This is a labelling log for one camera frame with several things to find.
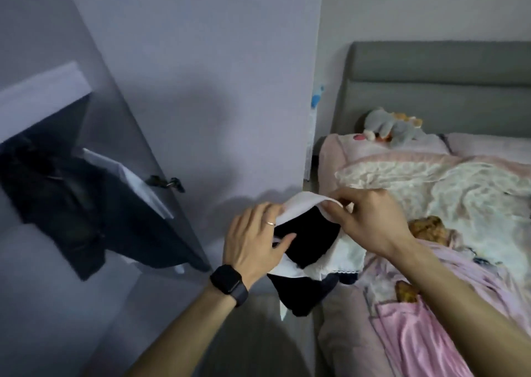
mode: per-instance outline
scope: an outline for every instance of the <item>forearm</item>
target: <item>forearm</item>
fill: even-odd
[[[192,375],[236,300],[209,282],[201,295],[162,333],[131,367],[127,377]]]
[[[390,259],[417,288],[477,377],[531,372],[531,339],[448,270],[431,250],[411,241]]]

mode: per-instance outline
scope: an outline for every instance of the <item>black watch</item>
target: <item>black watch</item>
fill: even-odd
[[[226,295],[236,300],[236,307],[240,307],[249,296],[247,288],[242,282],[242,276],[230,265],[222,265],[210,275],[212,284]]]

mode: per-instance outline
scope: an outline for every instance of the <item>upholstered headboard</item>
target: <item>upholstered headboard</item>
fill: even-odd
[[[376,106],[423,119],[428,133],[529,138],[531,43],[354,43],[332,132],[354,132]]]

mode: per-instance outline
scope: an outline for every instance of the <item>hand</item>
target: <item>hand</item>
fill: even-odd
[[[225,236],[223,263],[231,265],[242,275],[247,290],[280,262],[282,255],[297,236],[290,233],[273,248],[273,231],[277,216],[283,213],[282,205],[265,202],[247,208],[235,217]]]
[[[343,187],[332,192],[330,198],[345,206],[354,203],[352,213],[332,201],[324,201],[322,207],[367,251],[390,260],[400,248],[416,241],[402,208],[387,190]]]

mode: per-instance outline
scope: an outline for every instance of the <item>watch face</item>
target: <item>watch face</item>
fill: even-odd
[[[216,280],[223,285],[223,288],[227,290],[227,293],[230,293],[242,280],[241,275],[235,271],[235,269],[230,265],[222,265],[217,268]]]

